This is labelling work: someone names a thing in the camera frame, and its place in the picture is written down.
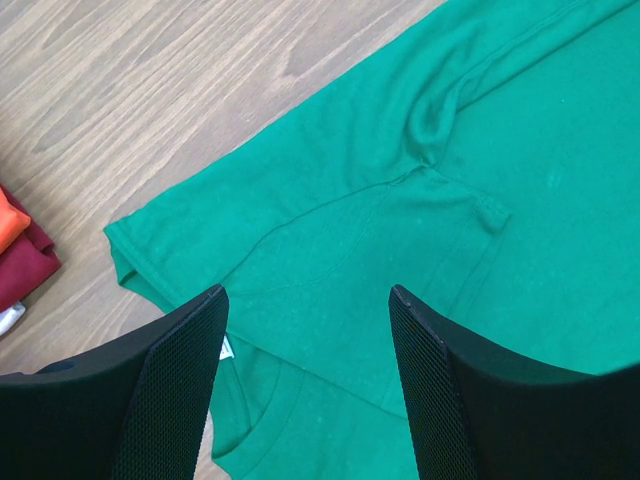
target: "wood grain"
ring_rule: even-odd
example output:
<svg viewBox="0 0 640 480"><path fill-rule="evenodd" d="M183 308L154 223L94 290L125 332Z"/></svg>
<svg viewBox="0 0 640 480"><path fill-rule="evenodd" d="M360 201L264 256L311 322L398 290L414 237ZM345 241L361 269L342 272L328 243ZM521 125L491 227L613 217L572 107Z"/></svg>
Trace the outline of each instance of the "wood grain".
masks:
<svg viewBox="0 0 640 480"><path fill-rule="evenodd" d="M0 181L63 269L0 340L33 372L159 315L116 284L102 228L400 34L440 0L0 0ZM210 460L208 422L196 478Z"/></svg>

